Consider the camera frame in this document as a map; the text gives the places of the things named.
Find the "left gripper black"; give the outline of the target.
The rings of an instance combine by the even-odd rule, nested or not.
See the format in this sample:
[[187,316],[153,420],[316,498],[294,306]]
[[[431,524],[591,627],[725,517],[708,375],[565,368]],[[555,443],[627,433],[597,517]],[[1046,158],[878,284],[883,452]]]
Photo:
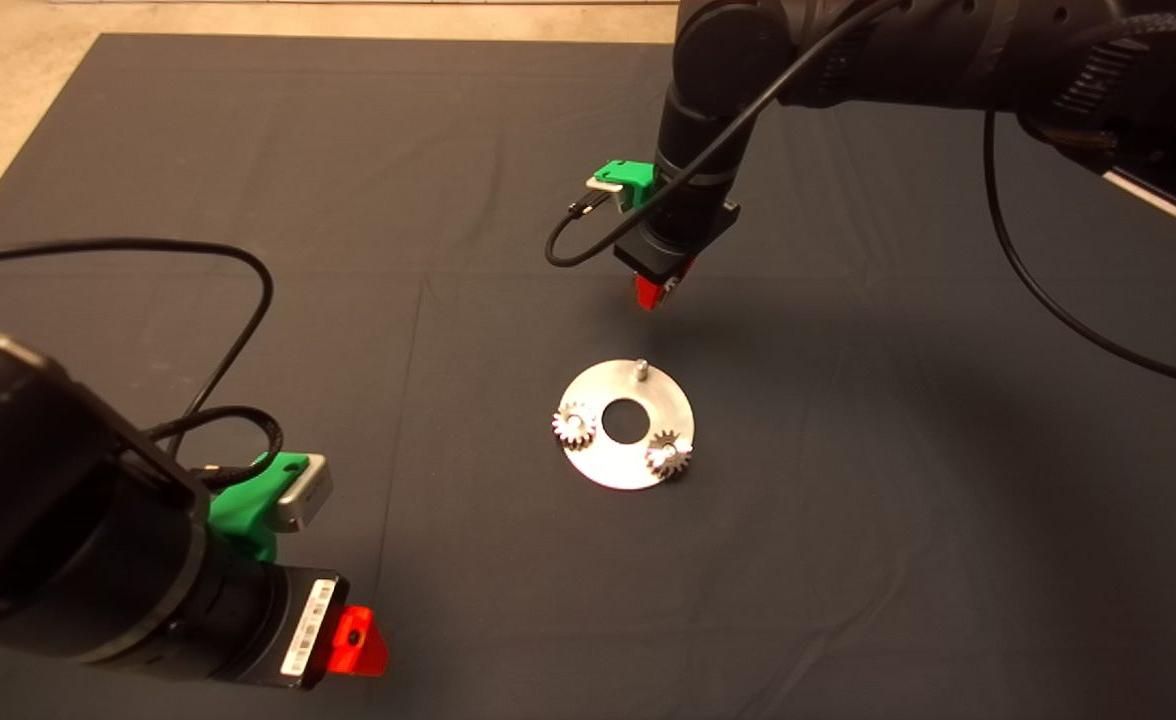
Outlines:
[[243,684],[310,691],[327,674],[328,656],[330,674],[386,674],[390,651],[376,615],[368,607],[345,606],[350,591],[345,575],[333,569],[269,565],[268,578],[269,612],[250,644]]

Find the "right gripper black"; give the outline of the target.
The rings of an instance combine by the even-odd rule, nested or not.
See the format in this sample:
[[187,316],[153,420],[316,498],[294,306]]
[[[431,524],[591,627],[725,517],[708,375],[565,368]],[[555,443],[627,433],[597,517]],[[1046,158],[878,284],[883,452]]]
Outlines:
[[697,208],[653,211],[614,242],[614,256],[634,274],[635,302],[655,313],[671,289],[684,282],[708,246],[739,222],[739,202],[697,205]]

